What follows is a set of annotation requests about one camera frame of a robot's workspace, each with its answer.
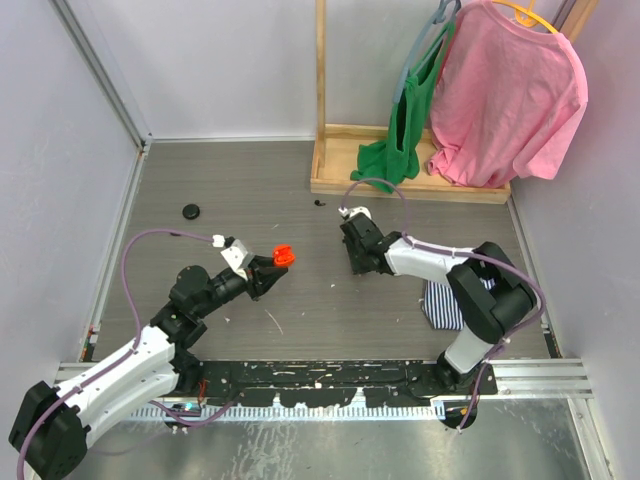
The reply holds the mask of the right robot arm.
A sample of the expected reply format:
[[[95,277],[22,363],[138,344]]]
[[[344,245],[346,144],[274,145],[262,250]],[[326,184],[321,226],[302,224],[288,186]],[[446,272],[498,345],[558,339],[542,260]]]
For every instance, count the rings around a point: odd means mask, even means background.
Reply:
[[[411,276],[447,287],[461,313],[462,330],[440,354],[435,375],[459,394],[474,370],[538,306],[540,295],[495,243],[453,249],[405,233],[383,234],[365,207],[341,208],[340,225],[354,274]]]

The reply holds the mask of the orange earbud charging case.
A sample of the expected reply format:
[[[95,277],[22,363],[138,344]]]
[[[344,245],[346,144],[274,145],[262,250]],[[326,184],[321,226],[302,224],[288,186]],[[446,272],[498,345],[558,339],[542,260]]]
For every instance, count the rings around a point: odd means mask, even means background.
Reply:
[[[296,260],[293,248],[288,244],[281,244],[274,247],[272,252],[273,264],[279,268],[288,268]]]

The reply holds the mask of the blue striped cloth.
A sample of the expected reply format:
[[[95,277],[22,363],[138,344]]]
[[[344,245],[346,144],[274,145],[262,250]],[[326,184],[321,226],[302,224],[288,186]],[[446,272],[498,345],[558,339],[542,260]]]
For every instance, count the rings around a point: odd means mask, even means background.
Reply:
[[[465,321],[450,286],[426,281],[422,310],[434,330],[461,331]]]

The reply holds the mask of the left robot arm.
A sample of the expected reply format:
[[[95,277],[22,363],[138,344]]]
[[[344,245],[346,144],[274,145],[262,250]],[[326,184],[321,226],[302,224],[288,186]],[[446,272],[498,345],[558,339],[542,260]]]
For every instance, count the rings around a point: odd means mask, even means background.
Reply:
[[[107,430],[139,406],[172,391],[194,393],[201,363],[189,349],[204,334],[205,317],[242,294],[259,299],[294,260],[281,252],[256,255],[216,276],[188,266],[178,273],[168,303],[130,342],[58,386],[33,385],[9,434],[19,453],[17,476],[30,467],[42,479],[63,479]]]

